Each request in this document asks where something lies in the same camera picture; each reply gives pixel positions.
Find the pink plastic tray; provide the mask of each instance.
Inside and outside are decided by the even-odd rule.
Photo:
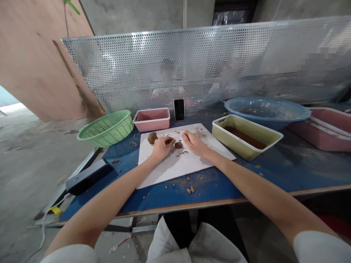
[[[169,119],[168,108],[157,108],[138,111],[133,122],[140,132],[148,132],[152,130],[168,129]]]
[[[311,117],[288,129],[321,150],[351,152],[351,115],[331,108],[309,109]]]

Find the yellow tape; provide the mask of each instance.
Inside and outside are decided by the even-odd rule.
[[[62,214],[62,211],[61,211],[57,206],[51,208],[51,211],[52,211],[54,214]]]

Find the forearm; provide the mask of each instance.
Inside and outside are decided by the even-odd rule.
[[[220,169],[254,206],[269,217],[291,244],[294,237],[305,230],[337,236],[315,214],[275,184],[213,150],[209,150],[204,157]]]
[[[86,203],[58,232],[45,256],[71,244],[87,244],[94,248],[101,232],[159,162],[156,158],[148,158]]]

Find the smartphone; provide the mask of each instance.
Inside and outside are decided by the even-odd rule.
[[[185,120],[184,100],[174,100],[174,115],[176,121]]]

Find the blue plastic basin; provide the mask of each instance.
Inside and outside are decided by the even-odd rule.
[[[228,100],[224,107],[230,114],[241,116],[272,130],[280,130],[295,121],[303,121],[311,111],[286,100],[240,97]]]

